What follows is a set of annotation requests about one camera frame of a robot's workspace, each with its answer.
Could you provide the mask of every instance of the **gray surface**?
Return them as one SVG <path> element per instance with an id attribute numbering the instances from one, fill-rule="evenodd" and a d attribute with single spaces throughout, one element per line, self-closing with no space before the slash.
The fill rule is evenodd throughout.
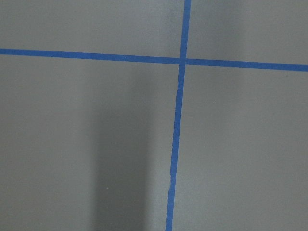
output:
<path id="1" fill-rule="evenodd" d="M 0 47 L 180 55 L 183 1 L 2 0 Z"/>
<path id="2" fill-rule="evenodd" d="M 305 0 L 192 0 L 188 58 L 308 64 Z"/>
<path id="3" fill-rule="evenodd" d="M 0 63 L 0 229 L 163 230 L 177 66 Z"/>
<path id="4" fill-rule="evenodd" d="M 308 74 L 186 67 L 174 231 L 308 229 Z"/>

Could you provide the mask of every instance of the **blue tape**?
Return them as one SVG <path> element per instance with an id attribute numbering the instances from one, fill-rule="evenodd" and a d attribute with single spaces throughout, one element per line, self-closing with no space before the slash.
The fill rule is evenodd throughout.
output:
<path id="1" fill-rule="evenodd" d="M 257 63 L 257 62 L 211 60 L 211 59 L 186 59 L 185 62 L 186 65 L 197 65 L 197 66 L 238 67 L 238 68 L 252 68 L 252 69 L 283 70 L 283 71 L 308 71 L 308 65 L 298 65 L 298 64 Z"/>
<path id="2" fill-rule="evenodd" d="M 174 198 L 175 198 L 177 168 L 178 168 L 181 113 L 182 113 L 184 79 L 185 79 L 185 59 L 187 54 L 190 10 L 191 10 L 191 0 L 185 0 L 184 12 L 183 12 L 181 48 L 180 48 L 178 91 L 176 97 L 175 116 L 174 116 L 174 130 L 173 130 L 171 165 L 170 165 L 170 187 L 168 192 L 168 204 L 167 204 L 167 215 L 166 215 L 166 231 L 172 231 Z"/>
<path id="3" fill-rule="evenodd" d="M 187 42 L 181 46 L 182 55 L 186 55 Z M 37 50 L 20 50 L 20 49 L 1 49 L 0 54 L 4 55 L 24 55 L 38 57 L 55 57 L 55 58 L 71 58 L 71 59 L 94 59 L 109 60 L 123 62 L 139 62 L 139 63 L 157 63 L 157 64 L 180 64 L 196 66 L 218 66 L 218 67 L 237 67 L 282 71 L 303 71 L 308 72 L 308 65 L 300 64 L 278 64 L 278 63 L 258 63 L 246 61 L 229 61 L 229 60 L 211 60 L 211 59 L 186 59 L 172 57 L 155 57 L 155 56 L 139 56 L 139 55 L 122 55 L 122 54 L 99 54 L 99 53 L 83 53 L 83 52 L 66 52 L 66 51 L 37 51 Z"/>
<path id="4" fill-rule="evenodd" d="M 18 50 L 18 49 L 0 49 L 0 54 L 8 55 L 26 55 L 39 57 L 56 57 L 71 59 L 95 59 L 110 61 L 126 61 L 140 63 L 157 63 L 157 64 L 179 64 L 179 58 L 122 55 L 122 54 L 99 54 L 99 53 L 82 53 L 66 51 L 36 51 L 36 50 Z"/>

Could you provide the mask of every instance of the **vertical tape line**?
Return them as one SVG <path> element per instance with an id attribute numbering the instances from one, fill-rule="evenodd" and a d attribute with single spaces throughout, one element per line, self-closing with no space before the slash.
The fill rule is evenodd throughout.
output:
<path id="1" fill-rule="evenodd" d="M 187 54 L 190 10 L 191 10 L 191 0 L 185 0 L 184 12 L 183 12 L 181 48 L 180 48 L 178 91 L 176 96 L 175 116 L 174 116 L 174 130 L 173 130 L 171 165 L 170 165 L 170 188 L 168 192 L 168 204 L 167 204 L 167 216 L 166 216 L 166 231 L 172 231 L 174 197 L 176 188 L 175 186 L 177 178 L 179 141 L 180 141 L 181 113 L 182 113 L 183 90 L 184 90 L 184 79 L 185 79 L 185 59 Z"/>

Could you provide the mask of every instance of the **floor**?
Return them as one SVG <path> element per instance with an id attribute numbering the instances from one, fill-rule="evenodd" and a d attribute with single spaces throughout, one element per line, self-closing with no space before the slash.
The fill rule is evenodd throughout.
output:
<path id="1" fill-rule="evenodd" d="M 307 11 L 1 1 L 1 230 L 306 231 Z"/>

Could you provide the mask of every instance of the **horizontal tape line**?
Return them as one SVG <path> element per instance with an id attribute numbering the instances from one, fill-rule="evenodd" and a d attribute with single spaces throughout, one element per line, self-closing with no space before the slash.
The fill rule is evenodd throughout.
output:
<path id="1" fill-rule="evenodd" d="M 211 59 L 186 59 L 186 65 L 308 72 L 308 65 L 299 65 L 299 64 L 257 63 L 257 62 L 211 60 Z"/>
<path id="2" fill-rule="evenodd" d="M 155 56 L 138 56 L 122 54 L 100 54 L 100 53 L 83 53 L 83 52 L 66 52 L 66 51 L 37 51 L 37 50 L 18 50 L 18 49 L 0 49 L 0 54 L 7 55 L 25 55 L 38 57 L 55 57 L 71 59 L 94 59 L 110 60 L 140 63 L 158 63 L 158 64 L 179 64 L 179 58 L 155 57 Z"/>
<path id="3" fill-rule="evenodd" d="M 258 63 L 258 62 L 211 60 L 211 59 L 181 59 L 172 57 L 99 54 L 99 53 L 83 53 L 83 52 L 67 52 L 67 51 L 38 51 L 38 50 L 21 50 L 21 49 L 0 49 L 0 54 L 71 58 L 71 59 L 109 60 L 109 61 L 140 62 L 140 63 L 158 63 L 158 64 L 180 64 L 181 60 L 182 61 L 185 60 L 186 65 L 308 72 L 308 65 L 300 65 L 300 64 Z"/>

